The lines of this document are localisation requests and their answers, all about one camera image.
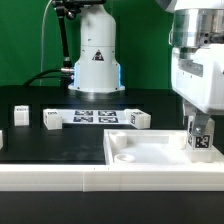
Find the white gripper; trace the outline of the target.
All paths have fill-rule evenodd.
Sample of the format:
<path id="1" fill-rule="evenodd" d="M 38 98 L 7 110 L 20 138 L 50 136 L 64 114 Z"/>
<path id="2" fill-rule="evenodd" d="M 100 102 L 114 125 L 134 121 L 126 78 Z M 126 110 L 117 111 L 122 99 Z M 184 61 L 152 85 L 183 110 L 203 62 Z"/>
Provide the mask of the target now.
<path id="1" fill-rule="evenodd" d="M 172 89 L 184 98 L 184 126 L 188 125 L 194 106 L 202 111 L 194 115 L 192 134 L 203 136 L 210 118 L 208 114 L 224 115 L 224 46 L 188 49 L 187 53 L 174 47 L 171 84 Z"/>

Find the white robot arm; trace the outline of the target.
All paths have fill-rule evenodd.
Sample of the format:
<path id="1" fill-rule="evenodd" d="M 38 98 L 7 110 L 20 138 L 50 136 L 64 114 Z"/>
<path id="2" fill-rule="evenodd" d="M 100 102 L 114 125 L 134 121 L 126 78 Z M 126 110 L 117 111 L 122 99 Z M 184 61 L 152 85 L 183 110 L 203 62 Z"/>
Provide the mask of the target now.
<path id="1" fill-rule="evenodd" d="M 169 33 L 172 89 L 193 109 L 193 133 L 212 115 L 224 115 L 224 0 L 156 0 L 174 14 Z M 81 52 L 69 88 L 92 97 L 124 87 L 115 59 L 116 23 L 103 6 L 81 12 Z"/>

